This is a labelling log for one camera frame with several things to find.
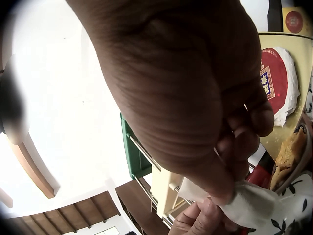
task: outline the white tissue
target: white tissue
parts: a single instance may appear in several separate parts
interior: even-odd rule
[[[192,201],[203,202],[209,195],[193,182],[184,178],[178,195]],[[224,214],[236,224],[247,228],[262,228],[274,210],[282,210],[278,195],[245,180],[235,184],[233,200],[220,206]]]

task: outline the hand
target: hand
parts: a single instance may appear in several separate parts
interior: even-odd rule
[[[67,1],[142,145],[227,203],[274,124],[258,32],[239,0]]]
[[[230,234],[225,229],[222,217],[220,208],[210,200],[205,200],[204,203],[195,202],[176,217],[168,235]]]

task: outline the red label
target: red label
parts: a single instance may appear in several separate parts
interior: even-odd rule
[[[285,104],[288,82],[285,64],[273,48],[262,50],[260,75],[261,84],[275,114]]]
[[[286,15],[286,26],[287,29],[294,33],[297,34],[300,32],[303,28],[303,19],[302,16],[299,12],[297,11],[291,11]]]

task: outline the metal rod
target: metal rod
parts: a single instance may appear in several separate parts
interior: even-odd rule
[[[152,203],[157,206],[157,201],[152,197],[151,193],[144,187],[144,185],[140,182],[140,180],[134,176],[135,180],[138,182],[138,184],[140,185],[140,187],[143,189],[143,191],[146,193],[146,195],[150,198],[150,200],[152,201]]]
[[[172,228],[173,223],[170,221],[170,219],[168,217],[163,218],[163,221],[165,221],[169,225],[169,227]]]
[[[165,218],[163,218],[162,221],[166,225],[166,227],[168,227],[169,229],[172,228],[171,224]]]
[[[250,162],[248,162],[249,163],[249,167],[251,167],[253,170],[255,169],[255,166],[254,165],[252,165]]]
[[[174,222],[175,218],[171,214],[168,215],[168,218],[171,220],[171,222]]]
[[[148,154],[148,152],[139,144],[131,135],[127,135],[130,140],[136,145],[139,151],[145,156],[145,158],[151,163],[151,165],[161,173],[161,168],[157,165],[156,161]]]
[[[180,187],[179,187],[179,186],[177,186],[174,190],[175,190],[176,192],[179,192]],[[193,202],[192,202],[192,201],[190,201],[190,200],[188,200],[188,199],[186,199],[186,198],[183,198],[183,199],[184,199],[184,201],[185,201],[185,202],[187,202],[187,204],[188,204],[188,205],[193,204]]]

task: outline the fried food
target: fried food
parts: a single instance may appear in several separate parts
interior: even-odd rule
[[[293,133],[281,145],[280,152],[275,160],[276,170],[272,176],[270,190],[283,181],[299,163],[302,150],[305,145],[306,134],[300,128],[299,132]]]
[[[299,132],[293,133],[282,144],[280,152],[275,160],[276,166],[292,167],[294,162],[298,163],[306,140],[306,134],[300,128]]]

